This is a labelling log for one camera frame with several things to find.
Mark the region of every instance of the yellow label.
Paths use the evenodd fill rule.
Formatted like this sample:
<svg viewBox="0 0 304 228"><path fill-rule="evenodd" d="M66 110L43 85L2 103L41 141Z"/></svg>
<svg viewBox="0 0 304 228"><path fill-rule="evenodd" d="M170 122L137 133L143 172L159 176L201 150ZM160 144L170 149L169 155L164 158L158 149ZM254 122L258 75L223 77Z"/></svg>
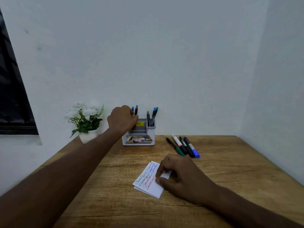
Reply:
<svg viewBox="0 0 304 228"><path fill-rule="evenodd" d="M145 126L144 123L145 123L145 122L137 122L137 123L136 123L136 126Z"/></svg>

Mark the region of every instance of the tabletop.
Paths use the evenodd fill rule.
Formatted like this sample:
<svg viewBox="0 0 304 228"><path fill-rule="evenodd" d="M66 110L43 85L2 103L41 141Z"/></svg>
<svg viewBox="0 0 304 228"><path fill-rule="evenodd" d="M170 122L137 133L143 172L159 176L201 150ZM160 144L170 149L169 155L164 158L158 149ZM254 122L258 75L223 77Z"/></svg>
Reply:
<svg viewBox="0 0 304 228"><path fill-rule="evenodd" d="M236 136L188 138L201 155L194 162L215 183L304 224L304 187L246 142ZM81 144L75 138L41 168ZM174 152L165 136L156 136L154 146L123 146L119 140L54 227L230 227L211 210L166 190L157 199L133 188L149 162Z"/></svg>

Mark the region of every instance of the white paper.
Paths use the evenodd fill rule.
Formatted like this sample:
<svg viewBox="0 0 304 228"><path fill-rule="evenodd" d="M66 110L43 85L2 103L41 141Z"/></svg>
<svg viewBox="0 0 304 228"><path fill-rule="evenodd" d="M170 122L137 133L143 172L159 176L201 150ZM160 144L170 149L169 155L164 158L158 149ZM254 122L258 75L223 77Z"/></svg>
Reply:
<svg viewBox="0 0 304 228"><path fill-rule="evenodd" d="M155 182L155 174L159 168L159 165L160 164L157 162L154 161L150 162L146 166L144 171L141 173L141 175L133 183L135 189L145 192L158 199L164 190L163 187L161 187L159 184ZM163 172L161 177L169 179L170 174L171 171L167 173Z"/></svg>

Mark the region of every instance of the forearm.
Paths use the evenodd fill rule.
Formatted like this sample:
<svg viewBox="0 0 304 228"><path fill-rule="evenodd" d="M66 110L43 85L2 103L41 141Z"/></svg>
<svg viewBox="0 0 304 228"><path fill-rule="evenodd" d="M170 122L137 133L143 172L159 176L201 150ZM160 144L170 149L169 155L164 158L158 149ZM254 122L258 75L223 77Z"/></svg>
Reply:
<svg viewBox="0 0 304 228"><path fill-rule="evenodd" d="M120 138L102 135L49 164L0 198L0 227L51 227Z"/></svg>
<svg viewBox="0 0 304 228"><path fill-rule="evenodd" d="M218 187L216 196L209 206L240 227L302 227L224 187Z"/></svg>

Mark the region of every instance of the hand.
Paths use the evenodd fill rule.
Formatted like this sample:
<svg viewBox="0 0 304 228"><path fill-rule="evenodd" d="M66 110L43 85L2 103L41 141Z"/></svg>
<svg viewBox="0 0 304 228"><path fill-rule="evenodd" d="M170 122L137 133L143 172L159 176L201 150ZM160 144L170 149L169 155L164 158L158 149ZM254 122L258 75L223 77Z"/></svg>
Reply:
<svg viewBox="0 0 304 228"><path fill-rule="evenodd" d="M117 131L122 136L136 124L138 115L134 115L130 107L123 105L122 107L114 108L107 119L109 129Z"/></svg>
<svg viewBox="0 0 304 228"><path fill-rule="evenodd" d="M160 177L163 171L169 170L177 173L178 182ZM155 176L156 183L172 194L201 206L210 206L219 191L219 186L211 181L189 156L168 154L161 161Z"/></svg>

